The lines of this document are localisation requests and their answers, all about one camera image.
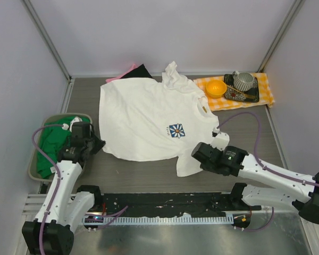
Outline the grey plastic tray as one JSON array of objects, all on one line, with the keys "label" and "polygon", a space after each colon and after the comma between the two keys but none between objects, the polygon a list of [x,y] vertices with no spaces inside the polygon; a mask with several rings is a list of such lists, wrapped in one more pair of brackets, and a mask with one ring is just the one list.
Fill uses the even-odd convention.
[{"label": "grey plastic tray", "polygon": [[[62,118],[65,117],[70,117],[70,116],[77,116],[80,118],[87,118],[89,119],[89,122],[91,124],[93,124],[93,120],[92,118],[84,113],[60,113],[60,114],[55,114],[55,115],[51,115],[47,118],[45,118],[45,120],[43,121],[42,126],[44,126],[46,123],[50,123],[50,122],[55,122],[58,121]],[[27,172],[28,175],[31,179],[35,180],[35,181],[39,181],[39,182],[45,182],[45,183],[50,183],[52,182],[53,179],[53,173],[50,175],[50,177],[46,177],[43,178],[38,172],[37,172],[37,150],[35,149],[33,154],[32,154],[32,158],[30,160],[29,166],[27,168]]]}]

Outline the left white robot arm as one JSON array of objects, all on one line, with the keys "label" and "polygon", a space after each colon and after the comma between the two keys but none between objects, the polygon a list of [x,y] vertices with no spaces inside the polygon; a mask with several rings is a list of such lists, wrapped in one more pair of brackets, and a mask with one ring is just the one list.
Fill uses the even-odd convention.
[{"label": "left white robot arm", "polygon": [[89,122],[74,122],[60,127],[69,130],[71,136],[56,160],[34,144],[53,165],[55,174],[39,212],[34,220],[24,222],[22,227],[30,254],[70,254],[80,222],[91,208],[102,202],[100,188],[94,185],[85,185],[73,200],[70,197],[86,161],[105,146],[105,141],[95,135]]}]

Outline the white flower print t-shirt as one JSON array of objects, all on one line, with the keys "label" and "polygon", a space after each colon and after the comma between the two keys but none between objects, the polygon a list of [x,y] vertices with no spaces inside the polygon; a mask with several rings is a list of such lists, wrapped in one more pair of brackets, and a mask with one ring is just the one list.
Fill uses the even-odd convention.
[{"label": "white flower print t-shirt", "polygon": [[200,172],[194,147],[212,141],[219,120],[205,93],[177,64],[170,63],[162,81],[127,78],[100,88],[99,131],[103,150],[116,158],[149,162],[177,158],[177,176]]}]

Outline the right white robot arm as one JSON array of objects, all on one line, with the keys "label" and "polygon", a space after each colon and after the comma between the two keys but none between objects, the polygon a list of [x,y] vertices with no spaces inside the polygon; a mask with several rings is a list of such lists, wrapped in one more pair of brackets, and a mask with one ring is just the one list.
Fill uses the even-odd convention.
[{"label": "right white robot arm", "polygon": [[294,208],[301,218],[319,225],[319,173],[312,176],[292,172],[234,146],[218,149],[200,142],[191,155],[205,171],[240,176],[270,186],[267,196],[261,199],[262,191],[243,190],[244,203],[256,206],[267,202],[270,207]]}]

